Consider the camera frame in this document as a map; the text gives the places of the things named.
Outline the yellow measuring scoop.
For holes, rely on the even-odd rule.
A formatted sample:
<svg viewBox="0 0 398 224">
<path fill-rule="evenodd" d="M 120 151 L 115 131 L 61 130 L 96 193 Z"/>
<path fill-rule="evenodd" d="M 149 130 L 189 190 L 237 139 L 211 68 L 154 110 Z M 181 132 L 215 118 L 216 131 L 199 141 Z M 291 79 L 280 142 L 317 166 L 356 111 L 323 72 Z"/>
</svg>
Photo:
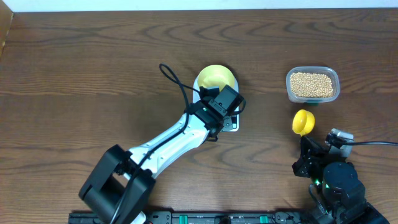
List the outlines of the yellow measuring scoop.
<svg viewBox="0 0 398 224">
<path fill-rule="evenodd" d="M 315 117 L 313 113 L 307 110 L 299 110 L 292 121 L 292 130 L 295 134 L 304 136 L 312 132 L 315 126 Z"/>
</svg>

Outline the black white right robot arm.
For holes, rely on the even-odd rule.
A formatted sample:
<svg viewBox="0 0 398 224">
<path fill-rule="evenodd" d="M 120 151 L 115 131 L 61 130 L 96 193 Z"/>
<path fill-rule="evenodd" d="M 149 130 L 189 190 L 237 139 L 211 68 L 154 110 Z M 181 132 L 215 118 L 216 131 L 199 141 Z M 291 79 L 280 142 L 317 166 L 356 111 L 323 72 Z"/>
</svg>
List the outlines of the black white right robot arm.
<svg viewBox="0 0 398 224">
<path fill-rule="evenodd" d="M 302 223 L 375 223 L 388 220 L 365 199 L 366 188 L 348 162 L 350 139 L 335 134 L 322 146 L 308 136 L 300 138 L 300 157 L 292 165 L 294 175 L 312 180 L 308 187 L 316 207 L 302 212 Z"/>
</svg>

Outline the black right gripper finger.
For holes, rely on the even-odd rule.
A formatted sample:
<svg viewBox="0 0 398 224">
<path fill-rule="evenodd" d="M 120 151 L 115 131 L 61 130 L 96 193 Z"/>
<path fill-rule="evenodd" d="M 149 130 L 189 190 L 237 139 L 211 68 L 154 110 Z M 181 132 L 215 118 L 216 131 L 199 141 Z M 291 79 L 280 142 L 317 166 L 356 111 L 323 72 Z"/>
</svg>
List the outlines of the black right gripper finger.
<svg viewBox="0 0 398 224">
<path fill-rule="evenodd" d="M 308 152 L 311 151 L 311 139 L 308 136 L 302 136 L 300 138 L 300 155 L 307 156 Z"/>
<path fill-rule="evenodd" d="M 326 151 L 326 147 L 310 136 L 306 136 L 309 148 L 313 151 Z"/>
</svg>

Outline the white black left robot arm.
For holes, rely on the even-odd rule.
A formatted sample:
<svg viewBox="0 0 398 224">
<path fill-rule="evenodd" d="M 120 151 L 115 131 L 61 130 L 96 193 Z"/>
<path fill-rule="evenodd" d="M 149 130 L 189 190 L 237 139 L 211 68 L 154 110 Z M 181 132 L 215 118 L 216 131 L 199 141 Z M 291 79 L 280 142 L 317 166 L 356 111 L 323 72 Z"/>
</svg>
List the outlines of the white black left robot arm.
<svg viewBox="0 0 398 224">
<path fill-rule="evenodd" d="M 125 151 L 115 145 L 101 157 L 79 191 L 79 197 L 104 223 L 145 223 L 143 212 L 155 180 L 171 163 L 213 138 L 212 123 L 200 117 L 209 106 L 196 102 L 168 130 Z"/>
</svg>

